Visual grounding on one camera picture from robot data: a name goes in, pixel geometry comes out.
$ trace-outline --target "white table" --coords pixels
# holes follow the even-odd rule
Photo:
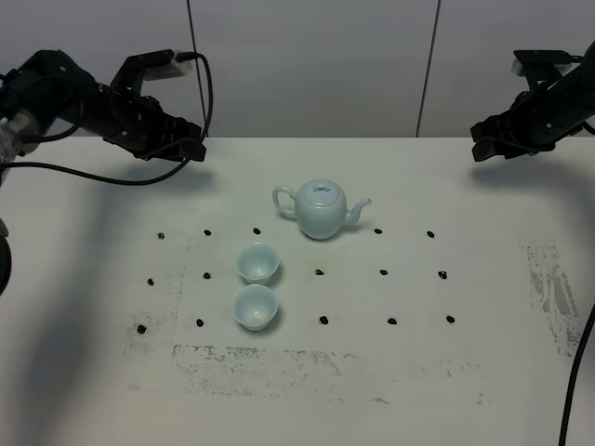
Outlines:
[[[475,164],[471,145],[210,139],[203,164],[144,188],[15,169],[1,444],[556,444],[595,299],[595,147]],[[99,138],[28,160],[136,179],[172,166]],[[274,186],[316,177],[373,200],[357,230],[315,242],[276,215]],[[230,313],[252,241],[283,266],[264,334]],[[595,435],[592,349],[569,445]]]

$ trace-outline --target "white teapot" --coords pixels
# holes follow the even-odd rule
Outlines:
[[[287,192],[296,202],[296,208],[287,209],[279,204],[279,193]],[[354,225],[360,219],[362,208],[372,200],[361,200],[347,210],[347,199],[339,185],[328,179],[314,179],[304,184],[297,193],[287,186],[272,191],[272,201],[282,216],[295,218],[299,228],[316,240],[327,239],[343,225]]]

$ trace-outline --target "teapot lid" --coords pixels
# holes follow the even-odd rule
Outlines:
[[[338,185],[328,179],[314,179],[306,184],[304,197],[316,206],[328,206],[338,198]]]

